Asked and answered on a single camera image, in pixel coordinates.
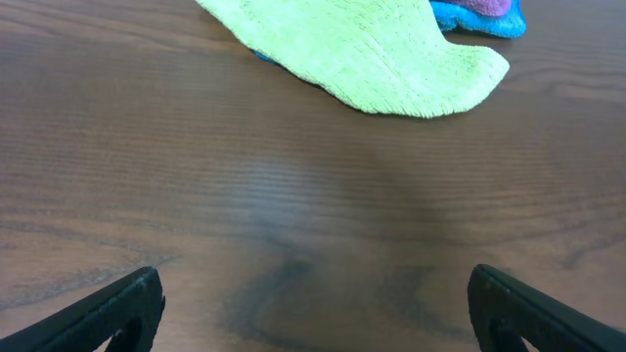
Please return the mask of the light green microfiber cloth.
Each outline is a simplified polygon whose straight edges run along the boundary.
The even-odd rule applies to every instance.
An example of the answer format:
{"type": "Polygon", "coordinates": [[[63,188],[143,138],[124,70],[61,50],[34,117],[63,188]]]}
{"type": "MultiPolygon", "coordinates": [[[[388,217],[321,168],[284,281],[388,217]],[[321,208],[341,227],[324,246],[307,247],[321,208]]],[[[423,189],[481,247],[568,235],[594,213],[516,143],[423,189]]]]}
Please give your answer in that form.
{"type": "Polygon", "coordinates": [[[200,0],[251,51],[363,112],[466,112],[503,80],[489,47],[449,42],[420,0],[200,0]]]}

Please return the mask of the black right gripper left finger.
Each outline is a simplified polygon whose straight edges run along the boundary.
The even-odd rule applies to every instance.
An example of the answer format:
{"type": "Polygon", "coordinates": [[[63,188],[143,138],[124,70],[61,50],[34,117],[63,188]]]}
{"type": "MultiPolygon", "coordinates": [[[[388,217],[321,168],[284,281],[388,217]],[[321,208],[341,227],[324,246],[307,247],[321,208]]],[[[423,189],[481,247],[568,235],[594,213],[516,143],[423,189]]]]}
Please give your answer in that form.
{"type": "Polygon", "coordinates": [[[143,267],[1,339],[1,352],[149,352],[165,306],[154,267],[143,267]]]}

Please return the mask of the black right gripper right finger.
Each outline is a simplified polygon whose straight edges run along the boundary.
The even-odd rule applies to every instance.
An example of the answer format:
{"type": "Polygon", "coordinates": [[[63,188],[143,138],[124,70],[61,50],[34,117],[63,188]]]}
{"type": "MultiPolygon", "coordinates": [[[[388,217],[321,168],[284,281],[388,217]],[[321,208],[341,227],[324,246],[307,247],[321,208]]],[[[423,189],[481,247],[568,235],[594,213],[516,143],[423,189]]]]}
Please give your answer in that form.
{"type": "Polygon", "coordinates": [[[469,316],[482,352],[625,352],[625,333],[486,264],[468,284],[469,316]]]}

